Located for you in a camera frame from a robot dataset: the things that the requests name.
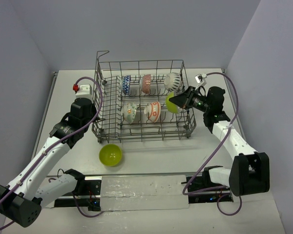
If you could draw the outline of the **white green square bowl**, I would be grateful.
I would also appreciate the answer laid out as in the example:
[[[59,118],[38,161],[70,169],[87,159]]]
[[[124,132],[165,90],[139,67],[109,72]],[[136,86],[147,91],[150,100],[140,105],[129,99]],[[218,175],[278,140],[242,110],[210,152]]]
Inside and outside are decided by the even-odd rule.
[[[167,110],[173,114],[178,114],[179,113],[179,107],[172,103],[169,99],[174,97],[175,93],[174,92],[170,92],[168,93],[167,97],[166,97],[166,107],[167,107]]]

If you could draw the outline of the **floral leaf pattern bowl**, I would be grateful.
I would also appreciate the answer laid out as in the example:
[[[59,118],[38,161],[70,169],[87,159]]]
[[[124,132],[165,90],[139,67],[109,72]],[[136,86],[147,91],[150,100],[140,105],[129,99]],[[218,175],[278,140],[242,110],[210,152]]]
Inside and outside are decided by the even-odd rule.
[[[164,87],[168,91],[177,91],[181,85],[181,76],[179,73],[169,73],[164,80]]]

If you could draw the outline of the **plain white orange-rimmed bowl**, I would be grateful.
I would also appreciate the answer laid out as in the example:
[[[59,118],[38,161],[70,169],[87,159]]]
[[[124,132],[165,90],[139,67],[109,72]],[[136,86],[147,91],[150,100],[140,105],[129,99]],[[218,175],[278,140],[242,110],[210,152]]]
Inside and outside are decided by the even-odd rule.
[[[148,104],[144,108],[144,114],[151,122],[157,122],[161,114],[161,104],[158,101],[154,101]]]

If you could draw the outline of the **red patterned bowl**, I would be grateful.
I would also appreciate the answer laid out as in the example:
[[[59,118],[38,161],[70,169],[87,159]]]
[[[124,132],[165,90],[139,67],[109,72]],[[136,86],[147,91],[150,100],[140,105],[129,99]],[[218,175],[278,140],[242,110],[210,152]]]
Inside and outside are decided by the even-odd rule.
[[[151,74],[144,75],[140,78],[139,87],[144,94],[150,94]]]

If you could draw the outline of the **yellow star pattern bowl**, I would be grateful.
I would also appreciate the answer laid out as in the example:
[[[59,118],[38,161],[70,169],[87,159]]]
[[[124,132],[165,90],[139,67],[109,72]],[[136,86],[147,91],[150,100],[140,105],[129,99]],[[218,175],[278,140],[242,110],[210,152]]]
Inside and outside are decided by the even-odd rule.
[[[124,104],[121,109],[121,114],[127,123],[132,124],[137,114],[137,104],[135,102]]]

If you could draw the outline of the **grey wire dish rack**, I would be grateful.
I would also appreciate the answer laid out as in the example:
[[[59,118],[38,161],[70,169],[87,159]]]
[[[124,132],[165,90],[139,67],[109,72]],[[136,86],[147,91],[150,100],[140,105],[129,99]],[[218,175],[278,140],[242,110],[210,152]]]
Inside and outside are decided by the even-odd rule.
[[[169,73],[179,73],[181,85],[175,94],[188,87],[188,78],[184,61],[181,59],[104,61],[108,51],[98,51],[94,78],[103,92],[103,105],[99,120],[92,125],[92,132],[99,143],[124,141],[172,140],[190,138],[196,127],[193,111],[179,109],[178,114],[167,110],[166,97],[170,91],[164,87],[165,77]],[[150,94],[144,94],[139,81],[144,75],[151,74]],[[130,95],[122,92],[122,77],[131,75]],[[157,122],[151,122],[144,114],[144,108],[158,101],[161,114]],[[137,114],[132,124],[127,123],[122,114],[126,103],[137,104]]]

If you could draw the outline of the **lime green round bowl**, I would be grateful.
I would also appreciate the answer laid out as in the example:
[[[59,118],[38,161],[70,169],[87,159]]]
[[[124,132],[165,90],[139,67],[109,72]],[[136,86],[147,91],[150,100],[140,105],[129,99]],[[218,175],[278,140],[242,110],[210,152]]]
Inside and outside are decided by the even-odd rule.
[[[122,160],[122,150],[115,144],[107,144],[99,152],[100,162],[107,167],[117,166]]]

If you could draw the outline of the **blue zigzag bowl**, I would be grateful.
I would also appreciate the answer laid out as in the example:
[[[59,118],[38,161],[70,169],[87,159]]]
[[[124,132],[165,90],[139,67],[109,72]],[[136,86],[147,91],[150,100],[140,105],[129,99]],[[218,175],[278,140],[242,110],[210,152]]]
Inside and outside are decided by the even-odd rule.
[[[130,95],[130,83],[131,83],[131,75],[122,77],[122,81],[121,81],[122,92],[128,96]]]

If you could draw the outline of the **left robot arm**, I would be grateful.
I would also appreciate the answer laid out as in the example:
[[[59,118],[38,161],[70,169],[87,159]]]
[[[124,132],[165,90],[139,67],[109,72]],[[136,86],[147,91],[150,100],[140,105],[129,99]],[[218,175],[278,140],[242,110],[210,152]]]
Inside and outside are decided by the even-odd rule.
[[[75,99],[32,161],[6,186],[0,185],[0,214],[26,228],[52,201],[66,193],[78,195],[85,190],[85,176],[74,169],[65,171],[47,185],[43,186],[42,182],[99,118],[102,105],[101,100],[96,106],[88,98]]]

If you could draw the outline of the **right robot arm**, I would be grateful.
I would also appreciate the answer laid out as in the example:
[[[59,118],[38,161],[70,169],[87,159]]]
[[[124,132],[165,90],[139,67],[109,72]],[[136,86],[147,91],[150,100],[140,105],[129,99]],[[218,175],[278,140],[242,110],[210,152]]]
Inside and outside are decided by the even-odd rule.
[[[233,127],[223,111],[225,90],[213,86],[206,95],[190,86],[169,101],[182,109],[194,108],[203,112],[204,125],[225,147],[233,163],[230,169],[206,167],[203,187],[214,190],[219,184],[230,188],[235,196],[266,193],[270,189],[270,161],[266,153],[251,147]]]

